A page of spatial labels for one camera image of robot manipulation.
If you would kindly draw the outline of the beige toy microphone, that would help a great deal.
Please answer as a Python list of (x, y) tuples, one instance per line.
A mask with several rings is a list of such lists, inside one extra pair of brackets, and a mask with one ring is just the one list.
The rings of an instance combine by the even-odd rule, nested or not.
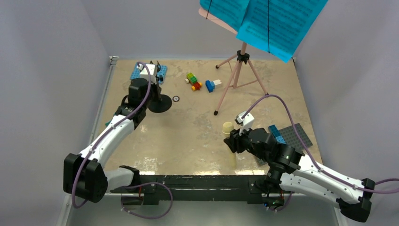
[[(224, 138), (229, 138), (230, 137), (230, 132), (234, 129), (234, 125), (232, 122), (225, 122), (222, 127), (222, 133), (224, 135)], [(232, 170), (235, 170), (237, 167), (237, 159), (236, 159), (236, 154), (233, 153), (229, 147), (226, 148), (228, 152), (228, 160), (229, 160), (229, 165)]]

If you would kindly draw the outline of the pink music stand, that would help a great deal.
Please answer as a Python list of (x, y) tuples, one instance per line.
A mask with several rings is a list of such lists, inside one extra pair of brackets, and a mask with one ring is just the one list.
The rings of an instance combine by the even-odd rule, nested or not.
[[(238, 32), (236, 30), (234, 30), (231, 26), (229, 26), (226, 22), (223, 22), (221, 19), (210, 14), (209, 11), (205, 10), (203, 7), (200, 7), (198, 12), (202, 17), (206, 18), (207, 20), (212, 21), (213, 23), (232, 32), (233, 34), (238, 34)], [(252, 83), (258, 82), (261, 89), (263, 90), (264, 94), (265, 95), (269, 94), (266, 87), (264, 86), (259, 74), (257, 73), (252, 61), (250, 60), (249, 54), (246, 52), (246, 50), (247, 50), (247, 43), (242, 42), (241, 49), (238, 50), (236, 54), (232, 55), (230, 58), (222, 61), (221, 63), (219, 63), (215, 66), (216, 69), (219, 69), (222, 65), (229, 63), (233, 59), (236, 59), (235, 67), (231, 71), (231, 75), (228, 79), (227, 85), (225, 86), (225, 88), (223, 90), (223, 94), (219, 100), (219, 103), (218, 103), (215, 111), (214, 111), (215, 116), (218, 115), (221, 105), (223, 103), (223, 100), (224, 100), (229, 88), (237, 89), (237, 88), (244, 87), (246, 85), (250, 85)], [(242, 84), (242, 85), (238, 85), (238, 80), (239, 80), (241, 68), (243, 65), (249, 65), (249, 67), (251, 68), (251, 70), (255, 76), (255, 80), (245, 83), (245, 84)]]

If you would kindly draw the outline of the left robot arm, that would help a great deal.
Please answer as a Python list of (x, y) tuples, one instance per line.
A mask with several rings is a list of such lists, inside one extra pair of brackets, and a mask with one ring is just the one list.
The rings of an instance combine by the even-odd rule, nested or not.
[(106, 193), (123, 187), (128, 192), (140, 188), (139, 170), (120, 166), (104, 171), (104, 165), (121, 142), (131, 134), (146, 116), (150, 104), (160, 100), (157, 77), (131, 80), (128, 95), (123, 97), (110, 124), (79, 154), (64, 159), (63, 190), (71, 195), (72, 206), (99, 202)]

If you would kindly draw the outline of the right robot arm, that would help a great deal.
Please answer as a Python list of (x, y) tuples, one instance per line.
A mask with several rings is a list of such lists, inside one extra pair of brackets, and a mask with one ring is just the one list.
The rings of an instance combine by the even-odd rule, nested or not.
[(355, 179), (338, 173), (287, 144), (278, 142), (265, 129), (232, 130), (224, 143), (232, 153), (247, 151), (267, 162), (267, 190), (278, 189), (319, 198), (331, 203), (349, 219), (365, 223), (371, 212), (371, 179)]

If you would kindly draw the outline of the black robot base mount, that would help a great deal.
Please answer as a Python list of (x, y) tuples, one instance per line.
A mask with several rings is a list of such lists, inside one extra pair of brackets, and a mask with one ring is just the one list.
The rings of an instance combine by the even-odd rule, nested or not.
[(246, 202), (276, 210), (289, 204), (291, 193), (266, 184), (264, 175), (141, 175), (137, 184), (115, 188), (113, 194), (137, 196), (144, 205), (159, 201)]

